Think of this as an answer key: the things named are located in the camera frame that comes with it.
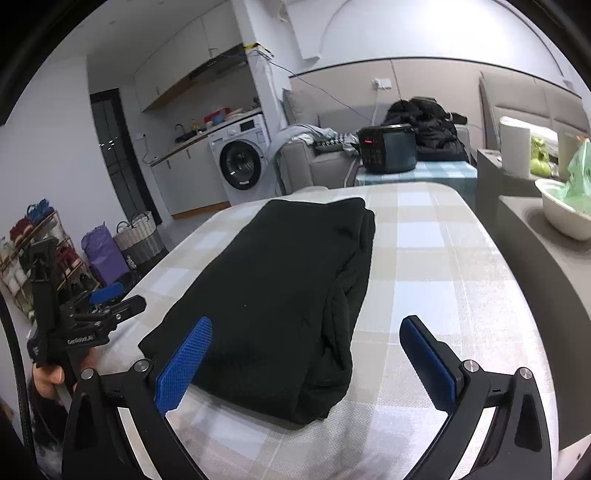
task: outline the washing machine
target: washing machine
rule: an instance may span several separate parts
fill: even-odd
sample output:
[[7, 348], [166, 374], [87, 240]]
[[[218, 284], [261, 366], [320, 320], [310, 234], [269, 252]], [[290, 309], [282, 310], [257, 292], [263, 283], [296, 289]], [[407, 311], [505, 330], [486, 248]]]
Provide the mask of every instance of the washing machine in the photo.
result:
[[230, 204], [278, 195], [275, 168], [265, 158], [269, 133], [262, 115], [221, 128], [207, 139]]

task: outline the hand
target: hand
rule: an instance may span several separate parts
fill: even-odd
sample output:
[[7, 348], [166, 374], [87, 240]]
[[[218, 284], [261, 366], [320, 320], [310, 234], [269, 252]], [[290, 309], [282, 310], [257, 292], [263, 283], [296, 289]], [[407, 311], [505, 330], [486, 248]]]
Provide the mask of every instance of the hand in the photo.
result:
[[[96, 349], [91, 348], [86, 355], [85, 359], [80, 364], [80, 371], [85, 368], [96, 368], [99, 355]], [[43, 398], [48, 400], [59, 399], [59, 395], [56, 390], [56, 385], [62, 385], [66, 381], [66, 375], [64, 369], [60, 366], [52, 367], [38, 367], [33, 365], [33, 383], [35, 388]]]

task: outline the white bowl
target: white bowl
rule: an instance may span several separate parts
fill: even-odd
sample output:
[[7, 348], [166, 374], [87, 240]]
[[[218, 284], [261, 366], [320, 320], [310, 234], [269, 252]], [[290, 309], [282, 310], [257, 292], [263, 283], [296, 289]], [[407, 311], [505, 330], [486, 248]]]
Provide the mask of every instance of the white bowl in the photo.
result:
[[535, 181], [535, 186], [542, 194], [546, 218], [558, 231], [576, 240], [591, 239], [591, 217], [576, 211], [551, 194], [552, 191], [562, 188], [564, 183], [556, 180], [538, 179]]

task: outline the kitchen cabinet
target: kitchen cabinet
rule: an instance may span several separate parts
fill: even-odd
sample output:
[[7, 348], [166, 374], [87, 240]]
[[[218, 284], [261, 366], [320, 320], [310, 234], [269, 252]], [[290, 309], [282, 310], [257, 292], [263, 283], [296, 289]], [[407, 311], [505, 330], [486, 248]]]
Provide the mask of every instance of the kitchen cabinet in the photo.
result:
[[203, 17], [196, 18], [178, 32], [174, 41], [178, 48], [178, 63], [181, 70], [179, 78], [187, 76], [210, 59]]
[[[197, 17], [160, 47], [134, 74], [139, 106], [146, 110], [173, 86], [190, 86], [186, 77], [220, 53], [242, 42], [231, 1]], [[159, 106], [183, 88], [175, 88]]]
[[204, 14], [203, 23], [212, 57], [242, 43], [231, 1], [224, 2]]
[[159, 97], [157, 89], [157, 65], [151, 58], [135, 72], [135, 91], [138, 94], [140, 109], [146, 110]]
[[172, 215], [228, 201], [205, 138], [160, 162], [152, 172]]
[[166, 208], [171, 215], [183, 211], [177, 200], [176, 172], [173, 171], [176, 160], [178, 160], [183, 154], [186, 155], [184, 151], [180, 151], [152, 167], [154, 180], [156, 180], [156, 183], [158, 184], [158, 190], [160, 190]]

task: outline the range hood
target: range hood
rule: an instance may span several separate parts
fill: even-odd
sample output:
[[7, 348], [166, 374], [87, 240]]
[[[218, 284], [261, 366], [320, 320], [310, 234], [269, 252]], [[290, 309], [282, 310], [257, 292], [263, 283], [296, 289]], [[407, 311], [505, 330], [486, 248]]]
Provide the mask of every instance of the range hood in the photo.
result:
[[242, 44], [212, 58], [189, 73], [189, 80], [210, 80], [224, 75], [237, 66], [246, 64], [246, 53]]

